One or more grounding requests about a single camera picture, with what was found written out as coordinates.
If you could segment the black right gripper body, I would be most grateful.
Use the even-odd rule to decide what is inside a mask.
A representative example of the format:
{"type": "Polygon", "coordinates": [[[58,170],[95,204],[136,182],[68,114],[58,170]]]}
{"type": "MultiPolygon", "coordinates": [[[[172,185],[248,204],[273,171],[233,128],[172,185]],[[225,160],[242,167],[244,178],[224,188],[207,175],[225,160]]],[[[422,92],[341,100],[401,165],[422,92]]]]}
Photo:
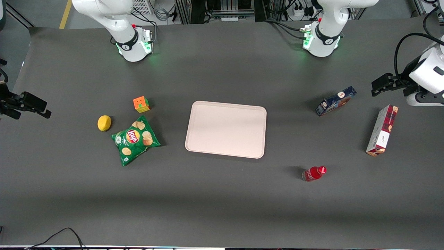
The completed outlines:
{"type": "Polygon", "coordinates": [[[17,111],[16,104],[13,101],[16,94],[9,91],[6,82],[0,83],[0,114],[19,120],[21,112],[17,111]]]}

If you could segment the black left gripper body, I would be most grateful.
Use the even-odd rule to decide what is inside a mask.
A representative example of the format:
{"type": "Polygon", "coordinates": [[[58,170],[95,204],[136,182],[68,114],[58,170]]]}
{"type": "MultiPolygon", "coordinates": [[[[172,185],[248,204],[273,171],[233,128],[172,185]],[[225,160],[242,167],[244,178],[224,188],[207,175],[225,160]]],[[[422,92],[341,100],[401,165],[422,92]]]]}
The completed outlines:
{"type": "Polygon", "coordinates": [[[422,87],[420,87],[417,82],[415,82],[409,75],[411,72],[403,72],[396,75],[395,89],[403,89],[403,94],[405,97],[408,95],[421,92],[422,87]]]}

